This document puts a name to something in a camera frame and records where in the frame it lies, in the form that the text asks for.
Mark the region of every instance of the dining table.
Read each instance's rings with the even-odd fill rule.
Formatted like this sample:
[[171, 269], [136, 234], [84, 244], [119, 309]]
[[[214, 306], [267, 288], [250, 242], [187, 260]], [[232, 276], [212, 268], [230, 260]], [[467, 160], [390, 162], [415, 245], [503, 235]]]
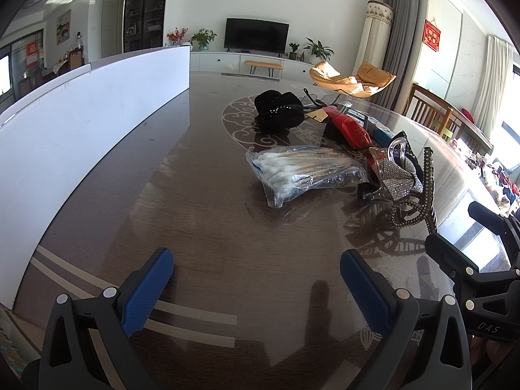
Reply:
[[[131, 338], [161, 388], [344, 390], [381, 340], [340, 276], [345, 250], [417, 298], [440, 300], [453, 283], [425, 252], [424, 222], [392, 229], [383, 221], [388, 204], [360, 207], [355, 188], [309, 190], [268, 206], [246, 161], [250, 149], [331, 147], [365, 162], [334, 139], [327, 121], [306, 117], [277, 135], [259, 132], [256, 96], [293, 92], [311, 106], [306, 86], [313, 99], [350, 101], [392, 132], [405, 131], [421, 164], [431, 148], [439, 233], [480, 271], [510, 268], [500, 239], [467, 212], [472, 201], [498, 212], [495, 202], [438, 134], [334, 91], [192, 72], [189, 89], [124, 137], [64, 202], [25, 272], [14, 314], [45, 330], [59, 294], [87, 298], [119, 286], [165, 247], [174, 273]], [[399, 386], [420, 339], [414, 332], [389, 388]], [[111, 385], [123, 388], [98, 352]]]

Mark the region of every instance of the gray curtain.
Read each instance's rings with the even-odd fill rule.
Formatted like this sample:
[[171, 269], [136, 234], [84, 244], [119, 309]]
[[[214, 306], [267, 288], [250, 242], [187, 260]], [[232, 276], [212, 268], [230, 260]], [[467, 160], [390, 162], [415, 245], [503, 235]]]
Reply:
[[372, 102], [393, 111], [410, 58], [419, 0], [384, 0], [384, 2], [394, 9], [394, 24], [386, 48], [383, 70], [397, 77], [386, 89], [375, 95]]

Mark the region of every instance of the red banner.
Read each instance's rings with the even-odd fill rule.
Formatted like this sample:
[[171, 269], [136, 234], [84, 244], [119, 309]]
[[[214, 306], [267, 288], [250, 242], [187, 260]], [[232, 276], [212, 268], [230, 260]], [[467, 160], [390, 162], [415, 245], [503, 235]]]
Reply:
[[432, 50], [439, 51], [440, 31], [428, 20], [424, 23], [423, 43]]
[[25, 63], [27, 67], [36, 66], [38, 63], [38, 45], [36, 41], [25, 46]]

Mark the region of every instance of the television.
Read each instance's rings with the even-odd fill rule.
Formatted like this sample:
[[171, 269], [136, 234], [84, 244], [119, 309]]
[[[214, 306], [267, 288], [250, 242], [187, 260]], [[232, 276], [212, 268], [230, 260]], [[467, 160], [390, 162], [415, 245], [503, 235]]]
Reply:
[[224, 48], [285, 53], [287, 23], [254, 19], [227, 19]]

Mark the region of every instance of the flower vase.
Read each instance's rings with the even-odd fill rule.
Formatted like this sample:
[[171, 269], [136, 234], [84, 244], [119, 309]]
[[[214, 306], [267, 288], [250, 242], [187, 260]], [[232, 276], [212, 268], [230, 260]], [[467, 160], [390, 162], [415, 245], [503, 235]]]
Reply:
[[319, 62], [322, 62], [323, 58], [316, 56], [315, 54], [311, 54], [309, 56], [309, 63], [316, 66]]

